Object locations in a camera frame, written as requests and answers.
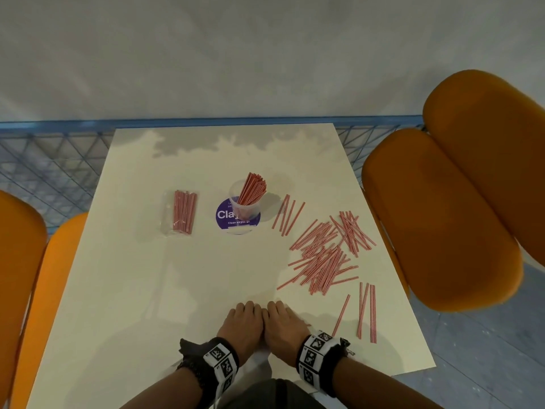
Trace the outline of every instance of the wire mesh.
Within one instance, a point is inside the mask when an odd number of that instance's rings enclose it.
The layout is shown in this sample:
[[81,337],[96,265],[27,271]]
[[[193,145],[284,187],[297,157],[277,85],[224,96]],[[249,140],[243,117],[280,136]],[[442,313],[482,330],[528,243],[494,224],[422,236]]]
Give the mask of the wire mesh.
[[[389,134],[415,125],[336,126],[361,184],[361,167]],[[29,203],[52,234],[86,212],[113,138],[110,132],[0,133],[0,190]]]

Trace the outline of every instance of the right hand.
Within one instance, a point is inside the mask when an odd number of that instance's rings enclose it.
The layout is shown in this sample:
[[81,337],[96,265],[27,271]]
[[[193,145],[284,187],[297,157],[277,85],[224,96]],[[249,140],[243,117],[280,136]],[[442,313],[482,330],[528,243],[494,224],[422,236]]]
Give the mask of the right hand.
[[271,352],[291,367],[295,367],[297,353],[304,339],[310,335],[306,323],[281,301],[269,302],[263,309],[265,342]]

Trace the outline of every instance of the hand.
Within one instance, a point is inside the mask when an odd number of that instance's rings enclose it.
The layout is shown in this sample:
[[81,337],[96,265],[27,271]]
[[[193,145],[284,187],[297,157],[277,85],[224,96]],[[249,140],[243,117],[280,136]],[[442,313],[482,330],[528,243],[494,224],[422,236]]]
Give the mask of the hand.
[[276,357],[294,368],[297,353],[304,339],[310,335],[306,323],[280,301],[269,302],[267,310],[263,309],[263,321],[265,342],[269,349]]
[[263,332],[261,306],[247,302],[236,305],[225,318],[217,336],[227,340],[236,350],[242,366],[254,353]]

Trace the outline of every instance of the gray pants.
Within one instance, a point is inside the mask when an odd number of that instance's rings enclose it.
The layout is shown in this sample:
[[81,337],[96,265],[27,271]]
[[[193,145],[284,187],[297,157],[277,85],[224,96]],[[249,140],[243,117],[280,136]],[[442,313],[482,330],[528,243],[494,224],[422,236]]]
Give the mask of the gray pants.
[[307,392],[283,379],[256,383],[223,409],[325,409]]

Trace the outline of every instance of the white wall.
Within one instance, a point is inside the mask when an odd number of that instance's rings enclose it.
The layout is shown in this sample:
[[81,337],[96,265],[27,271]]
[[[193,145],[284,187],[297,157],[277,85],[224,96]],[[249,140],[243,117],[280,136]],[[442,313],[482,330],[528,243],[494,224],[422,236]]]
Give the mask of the white wall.
[[0,120],[420,114],[464,68],[545,105],[545,0],[0,0]]

